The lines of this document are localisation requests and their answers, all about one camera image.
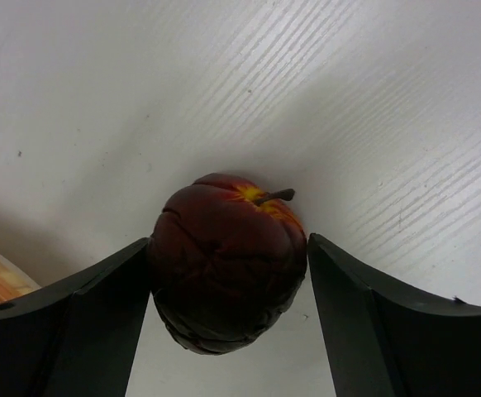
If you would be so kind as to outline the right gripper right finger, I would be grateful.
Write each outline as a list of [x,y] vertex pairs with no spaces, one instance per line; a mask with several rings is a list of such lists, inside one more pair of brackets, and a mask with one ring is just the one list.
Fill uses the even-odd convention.
[[339,396],[481,396],[481,307],[411,286],[325,237],[307,244]]

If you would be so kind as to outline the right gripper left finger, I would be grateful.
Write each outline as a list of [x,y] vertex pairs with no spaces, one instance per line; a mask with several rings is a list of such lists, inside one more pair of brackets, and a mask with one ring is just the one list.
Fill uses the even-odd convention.
[[0,397],[125,395],[150,296],[147,243],[0,304]]

